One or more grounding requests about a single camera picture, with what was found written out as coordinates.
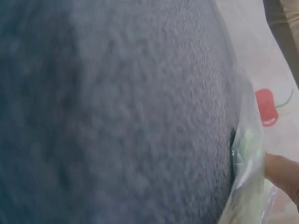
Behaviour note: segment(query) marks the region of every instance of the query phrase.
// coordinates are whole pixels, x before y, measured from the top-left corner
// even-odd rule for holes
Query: cherry
[[[278,113],[274,105],[273,93],[269,89],[261,89],[256,92],[256,100],[263,126],[274,125],[278,120]]]

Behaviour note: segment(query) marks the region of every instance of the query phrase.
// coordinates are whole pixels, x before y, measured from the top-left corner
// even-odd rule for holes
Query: beige fabric
[[[263,0],[267,22],[299,86],[299,0]]]

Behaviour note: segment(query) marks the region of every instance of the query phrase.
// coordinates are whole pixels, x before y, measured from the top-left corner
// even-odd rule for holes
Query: hand
[[[282,189],[299,211],[299,163],[279,155],[265,155],[265,178]]]

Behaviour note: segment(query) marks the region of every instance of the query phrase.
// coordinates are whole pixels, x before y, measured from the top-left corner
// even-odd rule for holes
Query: plastic bag
[[[262,223],[267,216],[265,208],[273,204],[268,197],[270,188],[264,182],[263,129],[254,89],[245,73],[239,74],[237,94],[242,106],[231,150],[235,182],[219,224]]]

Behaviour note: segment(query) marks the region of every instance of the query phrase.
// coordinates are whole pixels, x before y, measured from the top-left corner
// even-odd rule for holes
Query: gray textured cloth
[[[0,223],[214,224],[235,72],[209,0],[0,1]]]

